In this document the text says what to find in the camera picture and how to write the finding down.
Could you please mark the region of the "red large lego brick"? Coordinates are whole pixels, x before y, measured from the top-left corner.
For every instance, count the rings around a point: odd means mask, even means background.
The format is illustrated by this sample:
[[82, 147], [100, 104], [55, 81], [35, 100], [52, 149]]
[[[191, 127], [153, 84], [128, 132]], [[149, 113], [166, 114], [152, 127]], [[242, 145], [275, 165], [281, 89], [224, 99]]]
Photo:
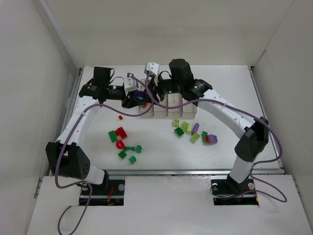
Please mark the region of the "red large lego brick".
[[122, 140], [128, 137], [128, 135], [126, 134], [126, 131], [124, 130], [123, 127], [117, 128], [117, 129], [115, 130], [115, 135], [116, 135], [117, 137], [120, 137]]

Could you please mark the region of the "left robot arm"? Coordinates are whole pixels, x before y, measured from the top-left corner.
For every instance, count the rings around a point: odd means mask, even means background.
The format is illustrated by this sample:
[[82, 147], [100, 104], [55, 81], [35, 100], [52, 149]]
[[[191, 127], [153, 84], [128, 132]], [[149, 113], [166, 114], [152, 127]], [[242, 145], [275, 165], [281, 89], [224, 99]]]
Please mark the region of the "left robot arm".
[[46, 145], [49, 166], [58, 188], [62, 188], [60, 176], [76, 179], [78, 184], [107, 187], [109, 175], [105, 170], [93, 166], [82, 150], [82, 144], [90, 125], [107, 100], [120, 100], [125, 108], [140, 105], [138, 82], [131, 73], [124, 78], [123, 85], [112, 85], [113, 69], [94, 67], [92, 78], [79, 93], [73, 114], [63, 132], [54, 142]]

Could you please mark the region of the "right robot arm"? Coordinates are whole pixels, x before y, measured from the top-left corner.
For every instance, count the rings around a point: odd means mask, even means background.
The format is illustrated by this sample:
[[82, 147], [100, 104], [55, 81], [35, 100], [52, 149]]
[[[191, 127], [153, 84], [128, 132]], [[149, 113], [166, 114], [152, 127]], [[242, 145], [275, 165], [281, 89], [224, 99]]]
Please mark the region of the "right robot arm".
[[160, 98], [179, 93], [187, 101], [194, 100], [195, 106], [215, 116], [239, 138], [234, 148], [237, 157], [227, 183], [234, 189], [241, 188], [257, 156], [268, 144], [267, 119], [250, 117], [228, 105], [209, 83], [194, 78], [189, 63], [184, 59], [173, 59], [169, 69], [169, 79], [163, 79], [160, 72], [156, 77], [155, 92]]

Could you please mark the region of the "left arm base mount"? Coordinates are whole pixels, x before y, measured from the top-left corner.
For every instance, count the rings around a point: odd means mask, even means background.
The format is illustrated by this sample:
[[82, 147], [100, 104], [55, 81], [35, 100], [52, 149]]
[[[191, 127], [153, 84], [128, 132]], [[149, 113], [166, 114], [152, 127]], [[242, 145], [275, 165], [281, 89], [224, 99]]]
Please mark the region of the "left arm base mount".
[[92, 195], [89, 206], [123, 206], [125, 193], [125, 178], [113, 177], [108, 188], [92, 185]]

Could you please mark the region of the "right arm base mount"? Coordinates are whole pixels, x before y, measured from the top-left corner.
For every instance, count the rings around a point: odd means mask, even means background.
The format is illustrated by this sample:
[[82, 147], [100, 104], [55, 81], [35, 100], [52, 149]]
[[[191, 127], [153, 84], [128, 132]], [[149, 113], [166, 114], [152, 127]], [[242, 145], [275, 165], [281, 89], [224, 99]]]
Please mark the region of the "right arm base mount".
[[210, 192], [215, 206], [253, 205], [258, 206], [254, 180], [247, 177], [238, 184], [230, 177], [211, 179]]

